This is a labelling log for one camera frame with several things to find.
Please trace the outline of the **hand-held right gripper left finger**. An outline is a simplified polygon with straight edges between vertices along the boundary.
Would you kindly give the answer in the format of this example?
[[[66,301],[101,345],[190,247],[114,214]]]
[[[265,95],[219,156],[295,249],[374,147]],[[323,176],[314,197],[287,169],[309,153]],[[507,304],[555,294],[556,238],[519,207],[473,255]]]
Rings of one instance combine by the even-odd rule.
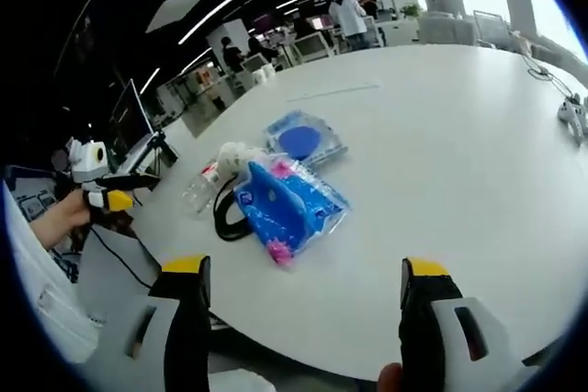
[[[86,362],[93,391],[209,391],[210,257],[166,263],[148,294],[111,313]]]

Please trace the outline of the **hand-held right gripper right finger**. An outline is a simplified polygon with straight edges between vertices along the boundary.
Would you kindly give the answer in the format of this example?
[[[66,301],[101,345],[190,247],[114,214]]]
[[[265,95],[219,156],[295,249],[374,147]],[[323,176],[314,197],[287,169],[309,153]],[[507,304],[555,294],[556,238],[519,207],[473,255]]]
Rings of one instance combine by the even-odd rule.
[[[513,391],[524,376],[505,326],[462,295],[440,263],[401,265],[399,338],[406,391]]]

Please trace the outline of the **person's right hand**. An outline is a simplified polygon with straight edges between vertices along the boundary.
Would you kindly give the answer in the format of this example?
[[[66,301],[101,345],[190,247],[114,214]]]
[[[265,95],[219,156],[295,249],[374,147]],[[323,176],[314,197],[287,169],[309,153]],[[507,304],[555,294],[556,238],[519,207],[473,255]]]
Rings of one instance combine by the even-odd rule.
[[[399,363],[386,364],[379,373],[377,382],[378,392],[401,392],[402,365]]]

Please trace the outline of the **person's left hand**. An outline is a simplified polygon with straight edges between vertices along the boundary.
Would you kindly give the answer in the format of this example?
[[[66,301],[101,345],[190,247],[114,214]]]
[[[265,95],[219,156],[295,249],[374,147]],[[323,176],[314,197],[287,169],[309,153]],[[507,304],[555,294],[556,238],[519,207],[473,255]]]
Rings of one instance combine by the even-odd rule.
[[[56,246],[73,229],[86,225],[90,210],[82,189],[73,190],[62,201],[49,208],[29,226],[45,250]]]

